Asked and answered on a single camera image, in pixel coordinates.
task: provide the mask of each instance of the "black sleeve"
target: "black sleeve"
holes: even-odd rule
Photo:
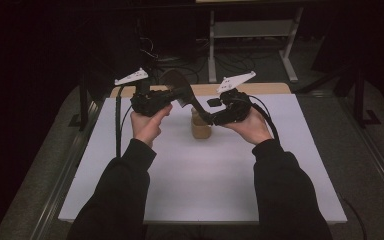
[[[313,183],[295,156],[275,140],[258,144],[252,153],[262,239],[332,239]]]
[[[67,239],[139,239],[149,187],[148,168],[156,154],[132,139],[121,158],[104,170]]]

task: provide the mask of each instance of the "black cable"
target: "black cable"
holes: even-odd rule
[[[257,99],[263,106],[264,108],[266,109],[267,113],[256,103],[253,103],[252,104],[252,107],[254,107],[261,115],[263,115],[264,119],[266,120],[267,124],[269,125],[270,129],[272,130],[272,133],[273,133],[273,138],[280,144],[280,138],[279,138],[279,134],[277,132],[277,128],[276,126],[274,125],[273,123],[273,120],[270,116],[270,112],[269,112],[269,109],[266,107],[266,105],[260,100],[258,99],[257,97],[254,97],[254,96],[250,96],[249,97],[252,97],[252,98],[255,98]]]
[[[354,213],[354,215],[357,217],[358,223],[360,224],[361,231],[363,233],[363,239],[367,240],[367,231],[366,227],[364,226],[363,220],[361,219],[360,215],[357,213],[357,210],[355,210],[354,206],[346,199],[344,198],[341,194],[338,194],[341,199],[351,208],[351,211]]]
[[[121,130],[120,130],[120,109],[121,109],[121,92],[124,85],[118,89],[117,97],[115,97],[115,156],[121,157]]]
[[[257,101],[259,101],[259,102],[264,106],[264,108],[266,109],[267,115],[268,115],[269,117],[271,117],[271,116],[270,116],[269,109],[266,107],[266,104],[264,104],[263,101],[261,101],[259,98],[255,97],[255,96],[252,96],[252,95],[247,95],[247,96],[248,96],[248,97],[251,97],[251,98],[254,98],[254,99],[256,99]]]
[[[123,121],[121,122],[121,126],[120,126],[120,139],[121,139],[121,136],[122,136],[122,133],[123,133],[124,120],[126,120],[127,114],[130,112],[130,109],[132,109],[132,105],[130,105],[130,107],[127,109],[126,113],[124,114]]]

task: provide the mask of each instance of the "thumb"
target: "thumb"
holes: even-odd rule
[[[160,111],[158,111],[153,117],[152,117],[152,120],[155,121],[158,125],[161,123],[162,119],[165,117],[165,116],[168,116],[170,115],[170,111],[171,109],[173,109],[173,105],[168,105],[166,107],[164,107],[163,109],[161,109]]]

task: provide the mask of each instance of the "white board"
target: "white board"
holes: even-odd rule
[[[209,112],[206,100],[197,97]],[[292,152],[309,175],[316,189],[321,213],[330,224],[346,222],[313,138],[293,94],[257,95],[269,108],[285,151]],[[130,106],[122,99],[121,117]],[[173,110],[161,124],[161,135],[154,141],[157,152],[149,169],[151,184],[145,209],[148,223],[251,223],[258,222],[253,183],[255,158],[253,145],[237,133],[212,126],[212,135],[196,140],[191,133],[191,106]],[[126,117],[122,136],[123,153],[132,138],[130,117]],[[115,157],[115,99],[106,99],[91,135],[59,219],[74,221],[92,196],[96,184]]]

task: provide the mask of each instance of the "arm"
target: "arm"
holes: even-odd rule
[[[251,108],[249,116],[225,127],[256,145],[252,153],[254,185],[263,239],[332,239],[321,215],[313,184],[295,156],[272,139],[264,118]]]
[[[104,170],[67,239],[140,238],[150,182],[147,171],[156,156],[152,142],[171,108],[170,105],[151,118],[132,112],[134,138],[123,156],[111,160]]]

